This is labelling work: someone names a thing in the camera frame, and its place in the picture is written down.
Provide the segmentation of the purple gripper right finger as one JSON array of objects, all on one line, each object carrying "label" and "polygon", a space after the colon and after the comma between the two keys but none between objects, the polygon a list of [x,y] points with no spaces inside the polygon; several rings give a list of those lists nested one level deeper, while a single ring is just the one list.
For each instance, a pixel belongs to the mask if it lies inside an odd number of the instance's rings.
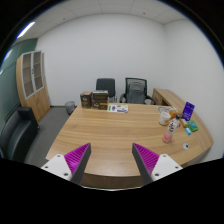
[{"label": "purple gripper right finger", "polygon": [[137,143],[132,145],[132,154],[141,174],[143,185],[148,185],[182,169],[167,154],[158,155]]}]

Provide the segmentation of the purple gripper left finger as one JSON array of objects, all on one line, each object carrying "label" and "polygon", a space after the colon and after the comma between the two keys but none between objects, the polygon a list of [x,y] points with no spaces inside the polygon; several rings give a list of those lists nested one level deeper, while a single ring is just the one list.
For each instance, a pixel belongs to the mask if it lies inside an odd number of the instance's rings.
[{"label": "purple gripper left finger", "polygon": [[91,154],[91,144],[87,143],[67,153],[56,154],[42,169],[79,185]]}]

